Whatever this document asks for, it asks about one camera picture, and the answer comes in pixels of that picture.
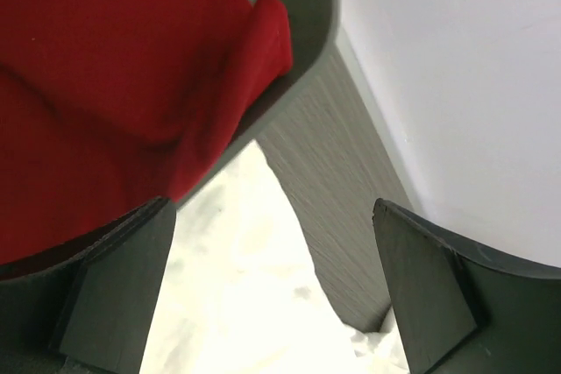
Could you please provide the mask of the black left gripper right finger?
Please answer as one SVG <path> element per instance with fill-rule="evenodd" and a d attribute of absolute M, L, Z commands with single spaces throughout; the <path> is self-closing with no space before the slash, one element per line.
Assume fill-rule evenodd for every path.
<path fill-rule="evenodd" d="M 558 373 L 560 270 L 384 199 L 373 229 L 412 373 Z"/>

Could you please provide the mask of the white flower print t-shirt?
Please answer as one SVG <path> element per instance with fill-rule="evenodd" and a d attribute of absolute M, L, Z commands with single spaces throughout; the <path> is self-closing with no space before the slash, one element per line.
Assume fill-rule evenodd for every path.
<path fill-rule="evenodd" d="M 395 318 L 343 324 L 256 142 L 177 214 L 144 373 L 405 373 Z"/>

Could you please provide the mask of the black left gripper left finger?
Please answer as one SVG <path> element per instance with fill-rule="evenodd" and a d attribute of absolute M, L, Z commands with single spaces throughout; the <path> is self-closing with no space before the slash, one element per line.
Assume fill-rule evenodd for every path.
<path fill-rule="evenodd" d="M 3 373 L 137 373 L 176 207 L 156 198 L 99 229 L 1 266 Z"/>

